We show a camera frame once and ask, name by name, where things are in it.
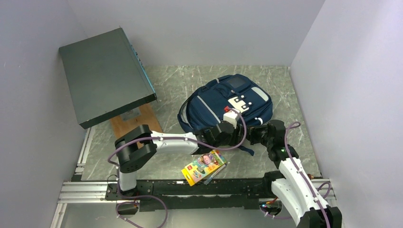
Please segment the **navy blue student backpack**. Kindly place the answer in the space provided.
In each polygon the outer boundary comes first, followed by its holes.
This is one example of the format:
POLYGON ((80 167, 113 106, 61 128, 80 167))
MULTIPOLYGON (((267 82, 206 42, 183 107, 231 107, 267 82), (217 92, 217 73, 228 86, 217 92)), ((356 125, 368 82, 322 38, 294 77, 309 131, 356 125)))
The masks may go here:
POLYGON ((273 116, 270 95, 248 77, 240 74, 216 78, 196 89, 177 114, 181 128, 193 132, 223 121, 224 108, 239 110, 239 124, 260 126, 273 116))

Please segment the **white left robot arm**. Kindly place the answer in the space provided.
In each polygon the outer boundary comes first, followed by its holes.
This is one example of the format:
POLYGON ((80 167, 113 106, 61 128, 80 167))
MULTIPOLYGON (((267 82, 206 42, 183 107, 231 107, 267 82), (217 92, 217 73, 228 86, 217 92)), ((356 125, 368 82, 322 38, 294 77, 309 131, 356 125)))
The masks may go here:
POLYGON ((118 194, 129 200, 136 195, 136 172, 156 154, 199 155, 211 150, 231 150, 239 147, 245 137, 244 124, 222 121, 213 127, 184 134, 167 134, 140 125, 115 142, 118 167, 118 194))

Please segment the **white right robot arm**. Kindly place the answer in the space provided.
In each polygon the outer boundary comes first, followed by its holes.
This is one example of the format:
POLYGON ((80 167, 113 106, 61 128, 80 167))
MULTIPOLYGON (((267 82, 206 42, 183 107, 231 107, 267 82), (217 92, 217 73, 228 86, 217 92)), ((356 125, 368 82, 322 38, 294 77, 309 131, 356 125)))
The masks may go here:
POLYGON ((289 131, 300 126, 300 122, 285 126, 283 121, 271 120, 265 126, 248 128, 247 139, 264 145, 277 167, 277 171, 265 173, 262 192, 278 198, 298 228, 340 228, 340 209, 330 206, 319 193, 296 150, 288 144, 289 131))

